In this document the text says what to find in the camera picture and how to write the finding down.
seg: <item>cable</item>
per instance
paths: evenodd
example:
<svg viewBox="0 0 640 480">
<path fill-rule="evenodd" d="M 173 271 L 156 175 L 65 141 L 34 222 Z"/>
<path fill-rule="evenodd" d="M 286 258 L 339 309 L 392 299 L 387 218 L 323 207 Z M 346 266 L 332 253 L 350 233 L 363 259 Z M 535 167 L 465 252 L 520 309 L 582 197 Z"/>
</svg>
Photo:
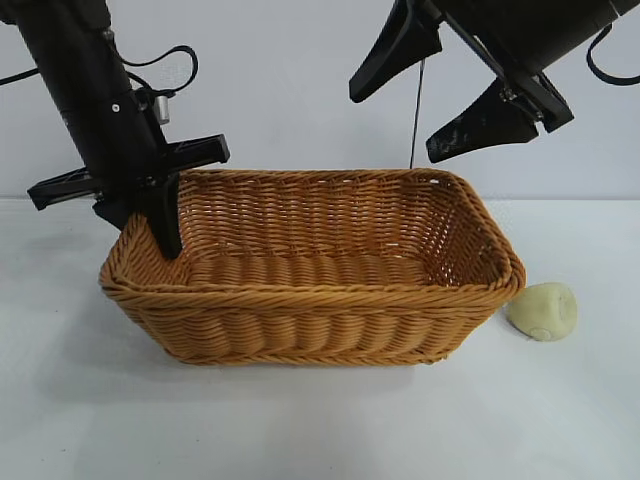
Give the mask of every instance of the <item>cable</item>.
<svg viewBox="0 0 640 480">
<path fill-rule="evenodd" d="M 19 82 L 20 80 L 24 80 L 29 77 L 35 77 L 39 73 L 40 71 L 37 68 L 34 68 L 32 70 L 27 70 L 26 72 L 18 73 L 17 75 L 0 78 L 0 87 L 2 87 L 3 85 L 9 85 L 10 83 Z"/>
<path fill-rule="evenodd" d="M 418 98 L 416 100 L 416 116 L 413 120 L 413 137 L 411 140 L 411 160 L 409 169 L 413 170 L 413 163 L 416 157 L 416 139 L 418 138 L 418 122 L 420 120 L 420 104 L 422 103 L 422 81 L 424 80 L 425 59 L 420 62 L 420 83 L 418 84 Z"/>
<path fill-rule="evenodd" d="M 613 30 L 613 26 L 607 25 L 604 28 L 604 30 L 602 30 L 598 34 L 598 36 L 595 38 L 595 40 L 593 41 L 593 43 L 591 44 L 587 52 L 587 65 L 589 65 L 589 68 L 591 69 L 591 71 L 596 77 L 598 77 L 600 80 L 610 85 L 616 85 L 618 87 L 629 87 L 631 85 L 640 84 L 640 75 L 638 75 L 637 77 L 626 77 L 626 78 L 614 77 L 613 75 L 609 75 L 608 73 L 603 72 L 593 61 L 593 50 L 598 46 L 600 42 L 602 42 L 602 40 L 605 39 L 607 35 L 611 33 L 611 30 Z"/>
<path fill-rule="evenodd" d="M 136 63 L 136 62 L 130 62 L 128 60 L 126 60 L 125 58 L 123 58 L 120 53 L 118 52 L 118 49 L 116 48 L 116 44 L 115 41 L 110 41 L 109 45 L 111 46 L 111 50 L 113 51 L 114 55 L 118 58 L 118 60 L 120 60 L 123 64 L 129 66 L 129 67 L 134 67 L 134 68 L 139 68 L 139 67 L 148 67 L 150 65 L 153 65 L 155 63 L 160 62 L 161 60 L 164 60 L 165 58 L 167 58 L 169 55 L 172 55 L 174 53 L 186 53 L 187 55 L 189 55 L 189 57 L 191 58 L 191 76 L 189 77 L 189 79 L 181 86 L 177 87 L 177 88 L 166 88 L 163 90 L 156 90 L 154 88 L 151 88 L 151 86 L 144 81 L 141 77 L 131 73 L 131 72 L 127 72 L 129 77 L 131 79 L 133 79 L 134 81 L 138 82 L 140 85 L 142 85 L 143 90 L 145 91 L 145 93 L 148 93 L 149 95 L 151 95 L 152 97 L 167 97 L 167 98 L 172 98 L 174 97 L 178 92 L 184 90 L 185 88 L 187 88 L 189 85 L 191 85 L 191 83 L 193 83 L 193 81 L 196 79 L 196 76 L 198 75 L 198 70 L 200 68 L 200 64 L 198 62 L 198 55 L 196 54 L 195 50 L 191 47 L 189 47 L 188 45 L 178 45 L 176 47 L 173 47 L 171 50 L 169 50 L 168 52 L 160 55 L 158 58 L 155 58 L 153 60 L 150 60 L 148 62 L 141 62 L 141 63 Z"/>
</svg>

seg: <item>white backdrop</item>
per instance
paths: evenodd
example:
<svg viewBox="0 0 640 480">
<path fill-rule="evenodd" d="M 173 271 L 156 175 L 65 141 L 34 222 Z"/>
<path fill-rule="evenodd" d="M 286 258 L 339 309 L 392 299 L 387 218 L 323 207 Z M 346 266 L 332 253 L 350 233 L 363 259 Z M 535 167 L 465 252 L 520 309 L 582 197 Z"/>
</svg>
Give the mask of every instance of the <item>white backdrop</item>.
<svg viewBox="0 0 640 480">
<path fill-rule="evenodd" d="M 402 168 L 408 164 L 417 68 L 361 105 L 348 80 L 373 45 L 391 0 L 111 0 L 119 47 L 150 59 L 187 43 L 198 51 L 196 83 L 172 103 L 170 140 L 225 133 L 229 168 Z M 488 70 L 446 29 L 445 53 L 429 60 L 420 119 L 424 141 L 491 82 Z M 637 74 L 640 12 L 616 24 L 598 51 L 612 73 Z M 486 197 L 640 198 L 640 87 L 614 88 L 588 71 L 586 45 L 549 69 L 576 120 L 526 146 L 442 164 Z M 0 76 L 33 62 L 15 27 L 0 26 Z M 188 59 L 144 71 L 177 84 Z M 78 168 L 81 161 L 37 78 L 0 88 L 0 196 Z"/>
</svg>

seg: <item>wicker basket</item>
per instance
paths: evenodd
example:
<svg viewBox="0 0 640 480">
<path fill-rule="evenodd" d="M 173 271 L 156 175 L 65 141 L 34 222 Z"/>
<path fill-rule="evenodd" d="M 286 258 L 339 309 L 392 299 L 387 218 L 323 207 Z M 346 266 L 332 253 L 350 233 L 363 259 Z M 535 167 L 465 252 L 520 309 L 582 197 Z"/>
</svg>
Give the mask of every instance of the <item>wicker basket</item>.
<svg viewBox="0 0 640 480">
<path fill-rule="evenodd" d="M 198 365 L 433 363 L 524 287 L 482 202 L 437 170 L 192 171 L 185 249 L 133 217 L 100 283 Z"/>
</svg>

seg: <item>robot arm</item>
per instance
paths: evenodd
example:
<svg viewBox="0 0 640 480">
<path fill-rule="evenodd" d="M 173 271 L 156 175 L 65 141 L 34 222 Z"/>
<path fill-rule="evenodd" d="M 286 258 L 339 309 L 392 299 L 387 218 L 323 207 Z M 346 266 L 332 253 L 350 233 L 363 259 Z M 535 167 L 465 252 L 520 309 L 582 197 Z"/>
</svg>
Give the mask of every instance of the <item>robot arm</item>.
<svg viewBox="0 0 640 480">
<path fill-rule="evenodd" d="M 496 80 L 427 141 L 431 161 L 526 143 L 538 136 L 536 122 L 553 132 L 573 119 L 543 71 L 600 30 L 606 35 L 619 16 L 639 4 L 640 0 L 396 0 L 378 41 L 351 79 L 351 98 L 365 100 L 401 71 L 442 51 L 438 28 L 447 23 L 493 70 Z M 640 83 L 604 74 L 590 53 L 589 65 L 609 83 Z"/>
<path fill-rule="evenodd" d="M 133 89 L 104 0 L 0 0 L 0 20 L 19 28 L 85 164 L 31 188 L 36 207 L 93 194 L 95 212 L 120 229 L 144 214 L 164 255 L 176 258 L 179 172 L 225 163 L 224 136 L 167 143 L 158 107 L 175 91 Z"/>
</svg>

